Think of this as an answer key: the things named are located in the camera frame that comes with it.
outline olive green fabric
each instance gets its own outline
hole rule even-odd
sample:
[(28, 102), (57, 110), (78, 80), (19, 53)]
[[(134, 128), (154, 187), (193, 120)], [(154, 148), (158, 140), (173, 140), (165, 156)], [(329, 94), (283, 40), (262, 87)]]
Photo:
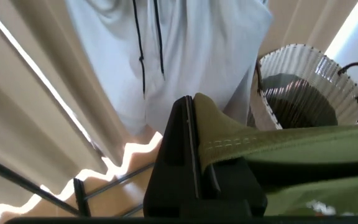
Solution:
[[(241, 156), (290, 164), (358, 162), (358, 125), (262, 132), (227, 117), (205, 95), (196, 94), (194, 103), (203, 171), (212, 163)], [(332, 210), (336, 215), (358, 213), (358, 177), (270, 192), (266, 215), (326, 215)]]

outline laundry basket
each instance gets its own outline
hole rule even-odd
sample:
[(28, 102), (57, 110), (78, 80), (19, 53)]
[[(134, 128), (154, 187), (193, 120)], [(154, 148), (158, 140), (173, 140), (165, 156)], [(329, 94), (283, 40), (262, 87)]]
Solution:
[(263, 131), (358, 124), (358, 86), (346, 73), (353, 66), (303, 44), (265, 55), (255, 66), (249, 123)]

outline drawstring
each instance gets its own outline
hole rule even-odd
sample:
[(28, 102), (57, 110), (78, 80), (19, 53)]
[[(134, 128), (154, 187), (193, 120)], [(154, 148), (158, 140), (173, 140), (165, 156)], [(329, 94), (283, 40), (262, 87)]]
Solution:
[[(139, 61), (142, 64), (142, 79), (143, 79), (143, 97), (145, 97), (145, 91), (146, 91), (146, 84), (145, 84), (145, 71), (144, 71), (144, 63), (143, 63), (143, 48), (142, 48), (142, 39), (140, 38), (140, 29), (139, 29), (139, 21), (137, 18), (137, 9), (136, 9), (136, 1), (132, 0), (132, 3), (134, 5), (134, 14), (135, 14), (135, 22), (136, 22), (136, 31), (137, 31), (137, 40), (139, 41), (139, 50), (140, 50), (140, 57)], [(155, 13), (155, 20), (157, 23), (157, 32), (158, 32), (158, 44), (160, 47), (160, 66), (161, 66), (161, 73), (162, 77), (165, 80), (164, 75), (164, 63), (162, 58), (162, 38), (161, 38), (161, 28), (160, 28), (160, 16), (158, 15), (158, 6), (157, 6), (157, 0), (154, 0), (154, 13)]]
[(158, 15), (157, 0), (154, 0), (154, 12), (155, 12), (155, 20), (156, 20), (156, 23), (157, 23), (158, 43), (160, 44), (161, 73), (162, 73), (162, 76), (165, 79), (165, 76), (164, 76), (164, 62), (163, 62), (163, 59), (162, 59), (162, 38), (161, 38), (161, 28), (160, 28), (160, 16)]
[(143, 79), (143, 98), (145, 97), (144, 94), (146, 92), (146, 84), (145, 84), (145, 74), (144, 74), (144, 63), (143, 63), (143, 49), (142, 49), (142, 39), (140, 38), (140, 30), (139, 30), (139, 21), (137, 20), (137, 10), (136, 10), (136, 1), (132, 0), (134, 5), (134, 13), (135, 13), (135, 22), (136, 22), (136, 31), (137, 31), (137, 40), (139, 41), (139, 50), (140, 50), (140, 57), (139, 61), (142, 64), (142, 79)]

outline hanging clothing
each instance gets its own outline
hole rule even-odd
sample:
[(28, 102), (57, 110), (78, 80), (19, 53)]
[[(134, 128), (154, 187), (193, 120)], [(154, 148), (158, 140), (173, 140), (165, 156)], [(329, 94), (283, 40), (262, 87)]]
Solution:
[(66, 0), (94, 72), (131, 134), (163, 133), (173, 102), (201, 92), (245, 123), (265, 1)]

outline floor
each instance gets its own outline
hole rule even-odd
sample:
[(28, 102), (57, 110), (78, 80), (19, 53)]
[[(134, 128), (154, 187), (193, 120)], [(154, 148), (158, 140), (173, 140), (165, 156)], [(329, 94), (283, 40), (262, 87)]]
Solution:
[[(157, 153), (158, 150), (154, 149), (148, 153), (133, 154), (128, 173), (154, 162), (157, 157)], [(122, 182), (119, 185), (114, 186), (113, 188), (110, 188), (93, 198), (90, 198), (88, 203), (92, 216), (119, 216), (142, 203), (152, 169), (153, 168), (149, 168), (146, 171), (143, 171), (142, 173), (126, 180), (125, 182)], [(90, 177), (84, 182), (85, 190), (90, 192), (105, 185), (106, 183), (107, 182), (105, 180)], [(66, 202), (77, 208), (74, 195), (66, 200)], [(140, 210), (132, 216), (143, 217), (143, 211)], [(0, 223), (5, 223), (15, 217), (73, 217), (73, 215), (46, 200), (41, 200), (41, 202), (39, 202), (31, 211), (23, 215), (4, 212), (1, 216)]]

